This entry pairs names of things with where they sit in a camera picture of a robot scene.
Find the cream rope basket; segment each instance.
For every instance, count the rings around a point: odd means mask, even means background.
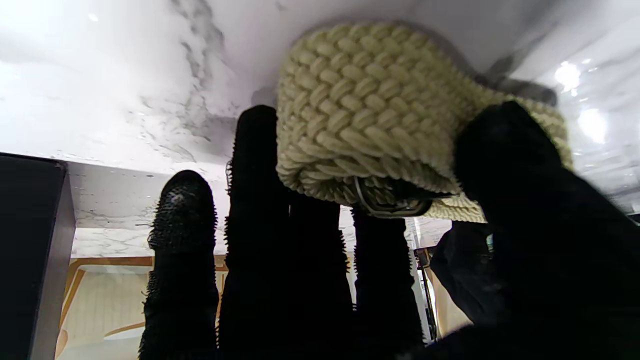
[[[508,100],[529,111],[570,166],[555,109],[473,82],[425,34],[391,23],[315,31],[282,67],[276,169],[289,188],[344,205],[358,202],[355,183],[369,199],[394,204],[403,180],[450,195],[425,216],[484,222],[453,174],[454,141],[481,110]]]

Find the white marble surface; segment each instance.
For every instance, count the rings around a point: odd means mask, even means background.
[[[273,102],[296,37],[346,19],[429,29],[489,85],[557,101],[577,172],[640,211],[635,0],[7,0],[0,152],[77,163],[78,243],[142,233],[183,168],[209,180],[223,218],[235,119]]]

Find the wooden trim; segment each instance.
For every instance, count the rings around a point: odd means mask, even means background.
[[[57,359],[60,354],[65,350],[67,346],[67,342],[69,341],[69,334],[65,330],[61,330],[58,333],[58,340],[56,341],[56,354],[54,355],[54,359]]]
[[[80,270],[80,266],[83,265],[112,265],[112,266],[154,266],[154,256],[135,256],[129,258],[77,258],[74,262],[69,264],[69,270],[67,273],[67,281],[65,283],[65,297],[62,307],[62,313],[60,316],[60,329],[65,322],[67,313],[71,308],[71,303],[76,295],[77,289],[80,286],[82,277],[85,271]],[[216,266],[217,272],[228,272],[229,269],[226,265]]]
[[[144,327],[144,326],[145,326],[145,322],[134,323],[132,325],[127,325],[125,327],[121,327],[119,329],[115,329],[115,330],[109,331],[104,335],[104,337],[106,338],[107,336],[118,334],[119,332],[131,330],[131,329],[138,329],[138,328]]]
[[[74,300],[74,297],[76,296],[76,292],[78,291],[78,287],[80,287],[80,282],[82,281],[82,278],[84,277],[84,270],[78,270],[77,271],[77,275],[74,277],[74,282],[73,284],[71,284],[71,287],[69,289],[69,296],[68,299],[65,299],[65,304],[62,307],[62,314],[60,315],[60,327],[58,328],[59,330],[62,329],[62,323],[65,322],[65,319],[67,318],[67,313],[69,312],[69,308],[71,307],[71,303]]]

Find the gloved hand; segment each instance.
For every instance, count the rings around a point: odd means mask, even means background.
[[[275,129],[275,110],[266,106],[238,121],[217,341],[211,191],[194,172],[165,186],[149,238],[157,259],[141,360],[384,359],[422,345],[404,220],[353,212],[355,311],[340,207],[285,188],[275,171]]]

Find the braided rope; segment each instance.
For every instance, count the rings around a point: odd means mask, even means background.
[[[343,24],[299,39],[278,84],[278,165],[300,193],[349,205],[353,176],[382,204],[388,178],[433,192],[428,217],[484,222],[453,171],[454,141],[482,109],[516,100],[550,135],[567,166],[564,120],[553,108],[473,82],[426,35],[390,23]]]

